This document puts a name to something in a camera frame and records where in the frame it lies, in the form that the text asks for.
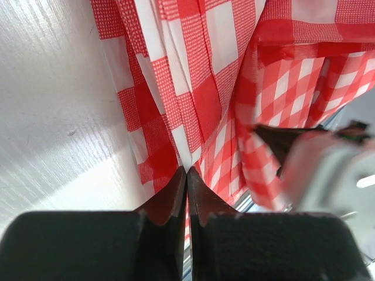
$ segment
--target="checkered tablecloth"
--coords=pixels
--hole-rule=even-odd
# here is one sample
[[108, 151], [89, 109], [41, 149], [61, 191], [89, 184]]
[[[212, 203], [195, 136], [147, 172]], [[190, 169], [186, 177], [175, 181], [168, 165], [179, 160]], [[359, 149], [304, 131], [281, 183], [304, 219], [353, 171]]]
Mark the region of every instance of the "checkered tablecloth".
[[314, 126], [374, 86], [373, 0], [91, 0], [144, 188], [179, 165], [284, 206], [252, 126]]

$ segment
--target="folded cloth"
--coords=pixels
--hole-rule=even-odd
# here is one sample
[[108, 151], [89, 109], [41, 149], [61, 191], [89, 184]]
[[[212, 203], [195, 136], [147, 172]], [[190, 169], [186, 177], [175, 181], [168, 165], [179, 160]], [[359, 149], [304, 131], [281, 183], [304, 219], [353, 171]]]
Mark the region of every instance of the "folded cloth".
[[285, 201], [255, 124], [313, 127], [375, 83], [373, 0], [91, 0], [144, 188], [179, 165]]

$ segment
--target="gingham fabric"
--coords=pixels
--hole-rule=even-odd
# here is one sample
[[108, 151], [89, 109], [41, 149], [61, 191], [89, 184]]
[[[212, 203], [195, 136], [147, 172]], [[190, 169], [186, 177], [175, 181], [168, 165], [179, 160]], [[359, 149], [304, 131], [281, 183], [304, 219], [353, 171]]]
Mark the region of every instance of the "gingham fabric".
[[91, 3], [150, 194], [195, 165], [230, 204], [282, 209], [252, 126], [315, 126], [375, 83], [373, 0]]

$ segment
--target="red and white checkered cloth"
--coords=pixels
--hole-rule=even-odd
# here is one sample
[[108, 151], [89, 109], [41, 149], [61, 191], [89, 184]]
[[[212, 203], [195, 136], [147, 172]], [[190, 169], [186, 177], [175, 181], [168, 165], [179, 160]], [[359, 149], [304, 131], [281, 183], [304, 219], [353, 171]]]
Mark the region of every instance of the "red and white checkered cloth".
[[91, 0], [144, 188], [179, 165], [284, 206], [256, 123], [314, 126], [375, 84], [373, 0]]

